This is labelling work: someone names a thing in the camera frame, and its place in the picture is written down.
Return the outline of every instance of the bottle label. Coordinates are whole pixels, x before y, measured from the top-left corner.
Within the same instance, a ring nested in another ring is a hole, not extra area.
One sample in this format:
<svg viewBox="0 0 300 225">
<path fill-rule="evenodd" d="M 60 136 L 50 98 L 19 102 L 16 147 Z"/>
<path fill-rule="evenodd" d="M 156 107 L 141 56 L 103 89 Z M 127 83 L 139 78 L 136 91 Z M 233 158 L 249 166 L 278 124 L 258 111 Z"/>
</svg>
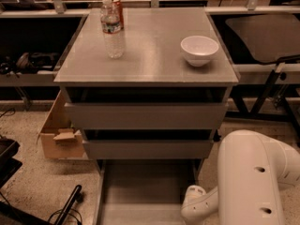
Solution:
<svg viewBox="0 0 300 225">
<path fill-rule="evenodd" d="M 121 31 L 120 22 L 102 22 L 103 32 L 106 34 L 115 34 Z"/>
</svg>

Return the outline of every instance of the cardboard box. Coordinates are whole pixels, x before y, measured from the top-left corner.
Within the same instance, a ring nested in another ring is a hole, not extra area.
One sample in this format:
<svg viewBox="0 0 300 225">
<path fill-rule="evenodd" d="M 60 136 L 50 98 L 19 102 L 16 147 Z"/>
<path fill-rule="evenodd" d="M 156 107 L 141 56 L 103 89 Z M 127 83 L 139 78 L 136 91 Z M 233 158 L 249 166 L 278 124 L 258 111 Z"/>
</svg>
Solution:
<svg viewBox="0 0 300 225">
<path fill-rule="evenodd" d="M 65 99 L 58 94 L 39 133 L 45 158 L 84 158 L 83 137 L 71 128 L 64 106 Z"/>
</svg>

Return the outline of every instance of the clear plastic bottle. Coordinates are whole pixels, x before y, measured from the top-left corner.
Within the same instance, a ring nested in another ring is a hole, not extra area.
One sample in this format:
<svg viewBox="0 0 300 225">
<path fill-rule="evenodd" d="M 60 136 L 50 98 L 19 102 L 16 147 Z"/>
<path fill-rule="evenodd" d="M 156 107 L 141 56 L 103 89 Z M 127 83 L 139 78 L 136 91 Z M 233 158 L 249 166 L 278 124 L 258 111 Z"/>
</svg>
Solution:
<svg viewBox="0 0 300 225">
<path fill-rule="evenodd" d="M 101 24 L 107 54 L 111 58 L 119 58 L 125 50 L 124 32 L 121 31 L 121 23 L 118 7 L 113 0 L 102 0 Z"/>
</svg>

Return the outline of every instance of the bottle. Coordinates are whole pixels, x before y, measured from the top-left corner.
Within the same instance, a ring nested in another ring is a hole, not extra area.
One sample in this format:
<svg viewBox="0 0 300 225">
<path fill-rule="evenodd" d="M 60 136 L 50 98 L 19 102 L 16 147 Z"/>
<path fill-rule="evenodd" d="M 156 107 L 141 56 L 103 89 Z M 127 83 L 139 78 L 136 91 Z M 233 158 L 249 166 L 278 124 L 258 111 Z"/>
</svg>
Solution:
<svg viewBox="0 0 300 225">
<path fill-rule="evenodd" d="M 123 17 L 123 5 L 121 0 L 112 0 L 113 3 L 117 6 L 117 9 L 119 11 L 119 16 L 120 16 L 120 23 L 121 23 L 121 28 L 124 28 L 124 17 Z"/>
<path fill-rule="evenodd" d="M 119 58 L 125 50 L 119 11 L 113 0 L 102 0 L 102 3 L 101 24 L 106 51 L 111 58 Z"/>
</svg>

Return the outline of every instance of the floor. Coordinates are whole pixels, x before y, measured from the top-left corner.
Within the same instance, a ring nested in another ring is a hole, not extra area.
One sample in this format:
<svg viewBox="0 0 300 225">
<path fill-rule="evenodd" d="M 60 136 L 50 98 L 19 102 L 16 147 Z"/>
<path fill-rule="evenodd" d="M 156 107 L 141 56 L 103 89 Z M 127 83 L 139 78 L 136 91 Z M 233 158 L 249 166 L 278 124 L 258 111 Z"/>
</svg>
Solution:
<svg viewBox="0 0 300 225">
<path fill-rule="evenodd" d="M 14 114 L 0 117 L 0 134 L 16 140 L 21 145 L 15 158 L 23 163 L 15 175 L 1 188 L 1 192 L 13 206 L 38 218 L 47 220 L 53 212 L 64 206 L 69 194 L 76 185 L 80 184 L 82 185 L 83 202 L 75 203 L 74 208 L 81 213 L 83 225 L 95 224 L 93 223 L 95 206 L 98 198 L 98 186 L 101 181 L 95 163 L 89 160 L 46 159 L 43 156 L 38 134 L 50 107 L 51 102 L 49 104 L 39 104 L 37 102 L 34 103 L 30 111 L 25 112 L 22 105 L 16 104 L 16 112 Z M 0 111 L 5 111 L 8 108 L 11 108 L 11 104 L 0 104 Z M 286 123 L 226 119 L 219 130 L 219 134 L 223 138 L 231 131 L 243 128 L 261 132 L 296 148 L 295 142 L 297 142 L 297 138 L 293 127 Z M 206 191 L 217 185 L 218 146 L 219 142 L 216 142 L 209 159 L 204 162 L 199 176 L 199 183 Z M 158 189 L 162 185 L 161 181 L 159 179 L 156 183 Z M 281 191 L 281 200 L 286 217 L 286 225 L 300 224 L 300 186 Z M 123 203 L 123 206 L 127 207 L 125 217 L 132 216 L 128 206 L 125 203 Z M 179 218 L 179 222 L 170 223 L 161 220 L 159 225 L 184 224 L 178 216 L 179 208 L 180 204 L 173 208 L 173 211 L 177 214 L 176 217 Z M 120 217 L 115 215 L 115 207 L 112 208 L 112 203 L 106 209 L 112 212 L 111 217 L 118 221 L 116 222 L 117 224 L 128 224 L 125 220 L 117 219 Z M 122 204 L 120 204 L 118 209 L 124 209 Z M 152 210 L 154 211 L 152 213 L 153 217 L 159 217 L 158 212 L 155 212 L 156 209 Z M 102 223 L 113 224 L 106 218 L 102 219 Z M 140 220 L 140 224 L 150 223 L 156 224 L 150 222 L 150 220 Z M 75 219 L 69 217 L 66 224 L 76 224 Z M 205 225 L 218 224 L 218 214 L 214 214 L 205 221 Z"/>
</svg>

